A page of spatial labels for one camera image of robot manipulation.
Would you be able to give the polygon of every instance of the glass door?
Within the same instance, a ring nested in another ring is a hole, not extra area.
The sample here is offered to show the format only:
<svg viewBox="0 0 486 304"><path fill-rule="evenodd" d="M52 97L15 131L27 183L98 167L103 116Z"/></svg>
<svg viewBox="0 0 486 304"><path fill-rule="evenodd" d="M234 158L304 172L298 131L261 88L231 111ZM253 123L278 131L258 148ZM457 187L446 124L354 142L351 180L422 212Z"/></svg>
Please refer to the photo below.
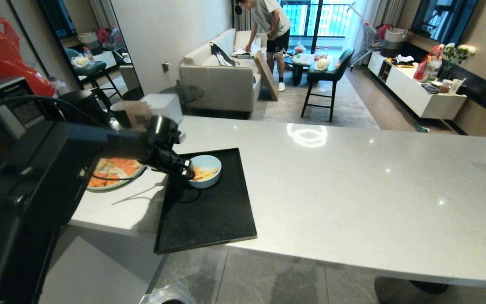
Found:
<svg viewBox="0 0 486 304"><path fill-rule="evenodd" d="M292 27L288 52L301 44L305 52L339 57L349 27L351 0L278 0Z"/></svg>

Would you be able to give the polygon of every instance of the wooden floor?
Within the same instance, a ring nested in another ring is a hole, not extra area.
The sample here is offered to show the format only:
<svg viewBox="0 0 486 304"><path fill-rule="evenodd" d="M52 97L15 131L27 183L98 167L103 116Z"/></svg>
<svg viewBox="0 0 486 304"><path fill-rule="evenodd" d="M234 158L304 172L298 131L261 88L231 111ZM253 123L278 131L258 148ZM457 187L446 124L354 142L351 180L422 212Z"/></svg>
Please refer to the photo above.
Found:
<svg viewBox="0 0 486 304"><path fill-rule="evenodd" d="M358 65L353 71L347 69L345 77L348 78L355 91L363 100L376 123L382 130L398 130L415 132L413 123L430 129L430 133L457 134L446 123L439 119L420 119L380 82L367 69L366 65Z"/></svg>

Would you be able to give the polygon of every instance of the white kitchen counter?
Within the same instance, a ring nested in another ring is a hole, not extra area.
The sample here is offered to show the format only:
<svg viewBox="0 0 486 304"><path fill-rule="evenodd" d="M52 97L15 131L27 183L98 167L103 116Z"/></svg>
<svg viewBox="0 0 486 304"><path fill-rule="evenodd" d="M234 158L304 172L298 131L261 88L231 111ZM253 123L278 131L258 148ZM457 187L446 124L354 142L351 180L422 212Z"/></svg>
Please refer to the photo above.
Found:
<svg viewBox="0 0 486 304"><path fill-rule="evenodd" d="M204 117L180 129L177 153L240 150L258 238L221 248L486 286L486 138ZM154 236L164 176L86 192L71 224Z"/></svg>

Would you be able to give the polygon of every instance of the plate of carrots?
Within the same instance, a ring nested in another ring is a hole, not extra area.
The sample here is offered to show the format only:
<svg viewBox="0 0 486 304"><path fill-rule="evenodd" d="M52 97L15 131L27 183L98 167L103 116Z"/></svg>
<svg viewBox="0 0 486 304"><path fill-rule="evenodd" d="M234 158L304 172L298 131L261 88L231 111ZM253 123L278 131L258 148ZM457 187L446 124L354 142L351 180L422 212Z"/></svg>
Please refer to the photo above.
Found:
<svg viewBox="0 0 486 304"><path fill-rule="evenodd" d="M122 180L97 179L92 176L87 185L87 190L96 192L121 187L128 183L130 181L129 179L141 175L145 169L146 166L140 164L136 160L126 160L124 158L101 158L93 175L104 177L106 179Z"/></svg>

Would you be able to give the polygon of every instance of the white box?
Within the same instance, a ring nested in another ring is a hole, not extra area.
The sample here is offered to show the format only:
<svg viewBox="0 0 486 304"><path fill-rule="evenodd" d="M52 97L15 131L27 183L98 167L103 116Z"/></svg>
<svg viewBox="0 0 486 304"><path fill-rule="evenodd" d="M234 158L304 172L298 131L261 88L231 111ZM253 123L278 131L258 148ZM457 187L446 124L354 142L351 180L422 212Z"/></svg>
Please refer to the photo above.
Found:
<svg viewBox="0 0 486 304"><path fill-rule="evenodd" d="M140 101L147 103L153 115L168 117L178 125L183 121L177 94L148 94Z"/></svg>

